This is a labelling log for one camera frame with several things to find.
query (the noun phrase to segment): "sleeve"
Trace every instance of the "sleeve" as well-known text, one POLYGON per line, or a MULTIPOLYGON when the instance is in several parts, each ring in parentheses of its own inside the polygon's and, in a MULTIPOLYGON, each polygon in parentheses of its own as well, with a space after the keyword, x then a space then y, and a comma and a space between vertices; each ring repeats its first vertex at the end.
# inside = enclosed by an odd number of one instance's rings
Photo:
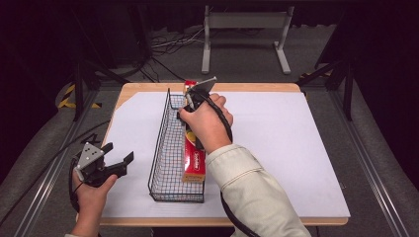
MULTIPOLYGON (((221 147, 206 162, 231 211, 259 236, 310 236, 284 189, 246 148, 221 147)), ((233 236, 245 235, 236 228, 233 236)))

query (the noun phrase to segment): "wooden table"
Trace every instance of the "wooden table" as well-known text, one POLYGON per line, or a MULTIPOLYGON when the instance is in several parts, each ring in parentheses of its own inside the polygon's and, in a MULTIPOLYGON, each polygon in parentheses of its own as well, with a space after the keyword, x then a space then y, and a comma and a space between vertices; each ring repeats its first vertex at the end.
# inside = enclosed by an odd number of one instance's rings
MULTIPOLYGON (((123 103, 127 102, 137 92, 167 92, 170 88, 171 92, 182 92, 183 83, 128 83, 122 88, 119 99, 116 103, 116 110, 119 109, 123 103)), ((217 83, 212 89, 214 92, 300 92, 299 87, 294 83, 217 83)), ((128 166, 128 176, 132 170, 128 166)), ((344 225, 348 222, 348 216, 338 217, 301 217, 301 221, 307 226, 320 225, 344 225)), ((142 227, 169 227, 169 226, 232 226, 232 223, 227 217, 220 218, 188 218, 188 217, 103 217, 102 225, 116 225, 116 226, 142 226, 142 227)))

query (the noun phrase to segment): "wire mesh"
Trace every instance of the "wire mesh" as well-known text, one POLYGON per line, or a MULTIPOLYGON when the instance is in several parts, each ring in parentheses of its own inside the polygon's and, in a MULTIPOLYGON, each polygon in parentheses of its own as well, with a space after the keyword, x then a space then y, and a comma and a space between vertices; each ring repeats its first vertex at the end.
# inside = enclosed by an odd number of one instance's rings
POLYGON ((204 202, 205 183, 184 183, 185 125, 178 109, 185 104, 182 95, 167 92, 163 118, 156 143, 148 188, 155 201, 204 202))

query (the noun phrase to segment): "toothpaste box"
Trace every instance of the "toothpaste box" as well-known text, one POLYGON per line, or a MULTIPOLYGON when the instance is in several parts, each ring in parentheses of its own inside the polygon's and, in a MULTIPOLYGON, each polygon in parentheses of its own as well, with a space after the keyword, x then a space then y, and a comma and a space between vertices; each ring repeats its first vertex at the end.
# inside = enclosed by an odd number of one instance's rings
MULTIPOLYGON (((185 81, 184 93, 195 81, 185 81)), ((206 178, 206 152, 195 146, 196 137, 189 126, 185 125, 184 165, 182 182, 201 183, 206 178)))

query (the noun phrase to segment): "white metal frame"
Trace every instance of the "white metal frame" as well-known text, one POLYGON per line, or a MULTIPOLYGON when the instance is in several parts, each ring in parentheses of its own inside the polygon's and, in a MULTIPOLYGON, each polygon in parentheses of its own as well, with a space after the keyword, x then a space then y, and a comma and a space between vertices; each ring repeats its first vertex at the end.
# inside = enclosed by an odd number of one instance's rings
POLYGON ((284 54, 284 43, 290 28, 293 17, 293 7, 289 7, 286 12, 210 12, 206 6, 205 12, 205 44, 203 55, 202 73, 210 72, 210 29, 222 28, 280 28, 280 40, 274 41, 275 51, 280 60, 284 74, 290 74, 291 70, 284 54))

